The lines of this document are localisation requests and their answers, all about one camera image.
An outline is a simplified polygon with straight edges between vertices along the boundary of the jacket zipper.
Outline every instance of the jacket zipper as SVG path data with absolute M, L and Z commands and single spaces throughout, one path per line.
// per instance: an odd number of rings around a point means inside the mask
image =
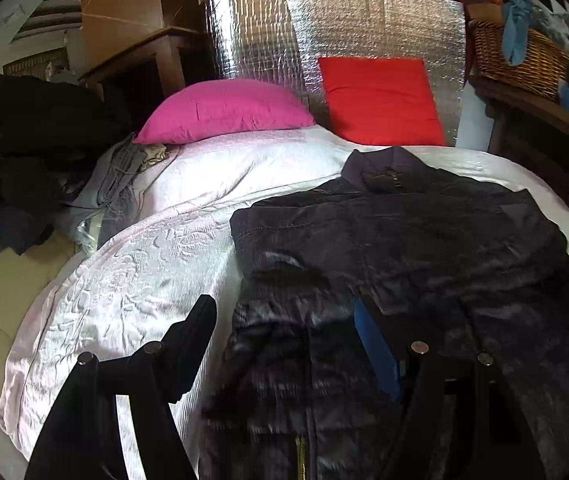
M 306 444 L 303 436 L 295 438 L 295 450 L 298 453 L 298 480 L 307 480 Z

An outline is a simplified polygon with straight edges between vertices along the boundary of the metal cap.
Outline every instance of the metal cap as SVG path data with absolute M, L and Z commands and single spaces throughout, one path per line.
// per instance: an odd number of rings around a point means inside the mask
M 94 355 L 91 352 L 82 352 L 82 354 L 78 356 L 78 364 L 84 366 L 85 364 L 88 364 L 91 361 L 93 361 L 93 357 Z
M 160 350 L 162 350 L 162 343 L 160 341 L 149 341 L 142 348 L 146 354 L 157 354 Z
M 493 364 L 493 357 L 491 357 L 490 354 L 487 354 L 487 352 L 481 352 L 478 354 L 478 362 L 481 365 L 491 366 Z
M 413 343 L 411 343 L 411 349 L 416 353 L 416 354 L 426 354 L 427 352 L 429 352 L 429 345 L 427 343 L 425 343 L 424 341 L 414 341 Z

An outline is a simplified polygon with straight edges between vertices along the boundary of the white bedspread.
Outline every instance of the white bedspread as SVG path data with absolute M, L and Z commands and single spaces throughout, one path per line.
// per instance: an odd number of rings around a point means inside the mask
M 79 267 L 78 260 L 70 262 L 20 327 L 7 360 L 0 425 L 24 456 L 30 457 L 81 352 L 91 351 L 101 360 L 129 355 L 162 338 L 206 293 L 216 299 L 218 323 L 193 389 L 171 407 L 195 464 L 200 398 L 228 338 L 241 279 L 229 218 L 256 200 L 335 178 L 354 148 L 377 149 L 346 142 L 319 126 L 231 134 L 184 146 L 162 173 L 158 175 L 158 167 L 140 176 L 154 178 L 142 209 L 143 217 L 151 216 L 121 232 Z M 513 190 L 529 189 L 569 241 L 569 210 L 542 180 L 517 164 L 456 148 L 409 150 L 436 168 Z M 118 398 L 118 416 L 130 478 L 144 479 L 126 397 Z

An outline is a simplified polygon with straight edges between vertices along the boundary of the red pillow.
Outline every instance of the red pillow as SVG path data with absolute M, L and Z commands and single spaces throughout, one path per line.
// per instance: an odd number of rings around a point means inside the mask
M 333 132 L 374 146 L 445 146 L 421 59 L 321 57 Z

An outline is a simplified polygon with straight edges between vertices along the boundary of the clothing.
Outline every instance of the clothing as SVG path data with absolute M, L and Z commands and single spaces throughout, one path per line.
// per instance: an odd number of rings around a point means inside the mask
M 505 30 L 502 35 L 502 57 L 509 66 L 517 66 L 525 60 L 527 37 L 531 21 L 529 0 L 512 0 L 503 4 Z
M 569 475 L 569 257 L 527 191 L 402 148 L 231 218 L 244 274 L 202 410 L 201 479 L 374 478 L 402 423 L 354 326 L 354 298 L 426 316 L 441 353 L 496 360 L 549 480 Z M 442 471 L 443 425 L 431 464 Z
M 68 83 L 0 74 L 0 155 L 47 156 L 70 150 L 97 157 L 126 133 L 98 97 Z
M 164 144 L 144 144 L 141 149 L 144 152 L 144 161 L 140 167 L 143 171 L 169 158 L 167 146 Z
M 0 156 L 0 241 L 16 254 L 51 235 L 61 190 L 37 157 Z
M 82 221 L 112 203 L 127 188 L 146 156 L 131 140 L 132 137 L 127 137 L 114 144 L 98 159 L 86 186 L 56 216 L 55 225 L 59 231 L 74 238 Z

